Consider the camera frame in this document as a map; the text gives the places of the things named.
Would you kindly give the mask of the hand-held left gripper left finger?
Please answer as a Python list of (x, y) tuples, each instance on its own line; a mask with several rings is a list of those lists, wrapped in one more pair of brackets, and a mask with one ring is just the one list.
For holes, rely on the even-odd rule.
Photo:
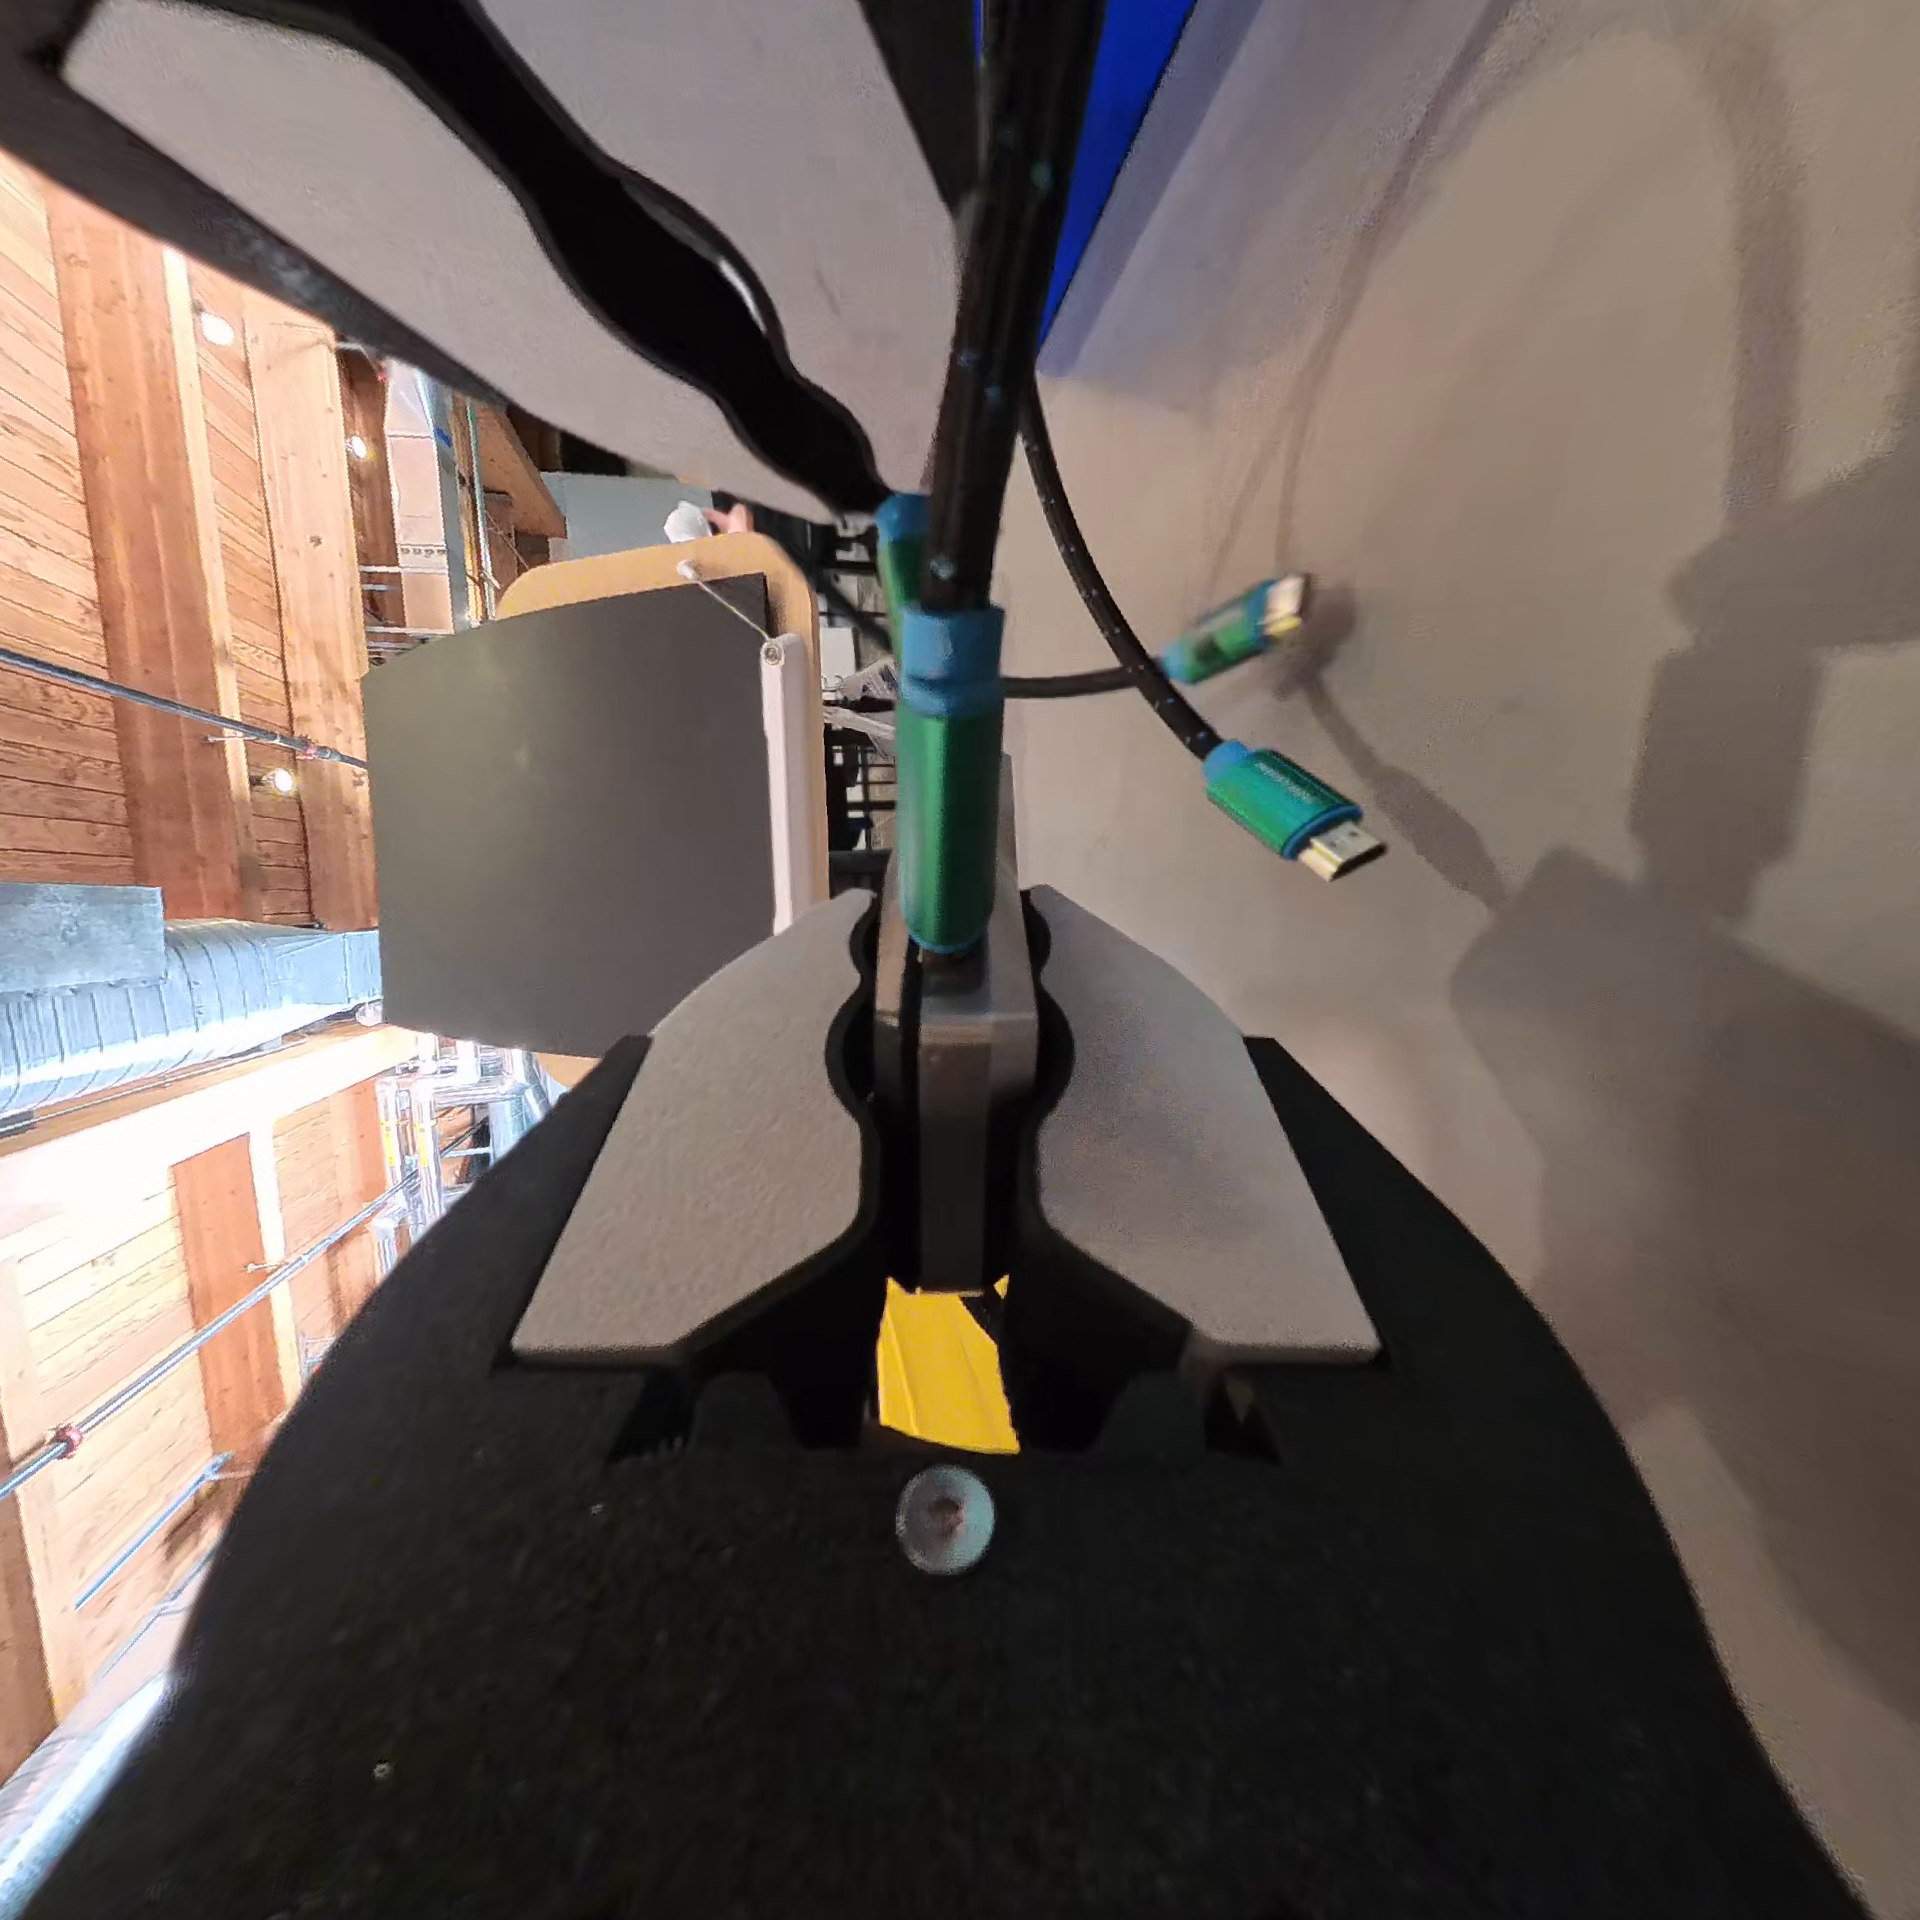
[(765, 1380), (793, 1437), (866, 1421), (884, 1258), (877, 1143), (851, 1083), (877, 908), (799, 913), (665, 1013), (512, 1331), (515, 1362)]

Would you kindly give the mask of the silver ventilation duct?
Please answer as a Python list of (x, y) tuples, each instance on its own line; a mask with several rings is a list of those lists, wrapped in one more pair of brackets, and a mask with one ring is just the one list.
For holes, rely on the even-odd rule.
[(374, 927), (168, 919), (141, 883), (4, 879), (1, 1118), (378, 1006)]

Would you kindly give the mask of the yellow storage bin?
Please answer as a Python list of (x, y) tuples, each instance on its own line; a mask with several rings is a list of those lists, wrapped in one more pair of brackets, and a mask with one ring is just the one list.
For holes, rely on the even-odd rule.
[(998, 1294), (884, 1287), (876, 1331), (876, 1419), (947, 1452), (1014, 1455), (1020, 1450), (996, 1337), (976, 1308)]

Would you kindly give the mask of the black video switch box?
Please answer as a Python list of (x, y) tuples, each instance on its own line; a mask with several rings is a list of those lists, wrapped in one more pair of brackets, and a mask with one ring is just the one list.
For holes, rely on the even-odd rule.
[(873, 1109), (892, 1279), (971, 1295), (1009, 1265), (1018, 1151), (1033, 1098), (1042, 1011), (1018, 873), (1014, 763), (1000, 760), (994, 895), (964, 953), (918, 946), (888, 869), (876, 913)]

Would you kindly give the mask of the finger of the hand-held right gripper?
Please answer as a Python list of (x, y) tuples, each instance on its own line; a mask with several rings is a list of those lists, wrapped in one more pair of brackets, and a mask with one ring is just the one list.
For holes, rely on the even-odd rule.
[(886, 491), (937, 433), (960, 248), (853, 2), (488, 2), (604, 157), (722, 243), (785, 372), (838, 403)]
[(488, 139), (371, 52), (208, 3), (4, 3), (4, 145), (257, 292), (595, 448), (768, 507), (872, 512), (850, 412), (584, 148), (466, 3), (397, 3)]

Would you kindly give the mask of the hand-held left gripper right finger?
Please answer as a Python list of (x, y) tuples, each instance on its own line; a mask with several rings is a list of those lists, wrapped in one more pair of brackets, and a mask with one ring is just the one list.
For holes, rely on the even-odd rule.
[(1018, 1435), (1090, 1447), (1133, 1381), (1361, 1368), (1379, 1331), (1247, 1035), (1056, 886), (1028, 895), (1042, 1058), (1020, 1140)]

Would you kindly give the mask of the blue storage bin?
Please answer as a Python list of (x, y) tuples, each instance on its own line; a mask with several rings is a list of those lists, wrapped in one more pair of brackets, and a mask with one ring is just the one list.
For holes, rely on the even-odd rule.
[(1161, 93), (1179, 87), (1195, 2), (1110, 2), (1102, 7), (1082, 123), (1068, 162), (1035, 369), (1068, 378), (1092, 350), (1147, 221), (1165, 163), (1156, 153)]

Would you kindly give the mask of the black braided cable green plugs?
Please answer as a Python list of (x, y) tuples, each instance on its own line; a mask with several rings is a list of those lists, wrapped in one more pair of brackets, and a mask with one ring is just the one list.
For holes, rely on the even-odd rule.
[[(1052, 491), (1054, 487), (1062, 487), (1068, 498), (1037, 386), (1030, 386), (1020, 403), (1020, 443), (1037, 501), (1044, 499), (1044, 491)], [(1307, 576), (1307, 581), (1309, 599), (1306, 624), (1314, 602), (1311, 576)], [(1202, 769), (1205, 797), (1217, 811), (1268, 852), (1303, 865), (1324, 881), (1334, 881), (1383, 855), (1383, 841), (1368, 830), (1359, 804), (1273, 747), (1255, 747), (1241, 740), (1222, 735), (1202, 716), (1190, 695), (1194, 688), (1205, 682), (1190, 686), (1170, 684), (1153, 663), (1153, 655), (1161, 646), (1156, 650), (1147, 647), (1125, 613), (1119, 608), (1118, 612), (1125, 625), (1111, 636), (1103, 636), (1092, 615), (1111, 653), (1111, 665), (1116, 660), (1125, 661), (1133, 678), (1133, 688), (1127, 688), (1127, 691), (1139, 695), (1188, 756), (1194, 756)], [(1254, 660), (1302, 642), (1306, 624), (1302, 636), (1292, 642), (1282, 642)]]
[(976, 946), (996, 902), (996, 541), (1105, 5), (1003, 3), (976, 84), (976, 177), (936, 416), (924, 571), (899, 615), (895, 858), (909, 940)]

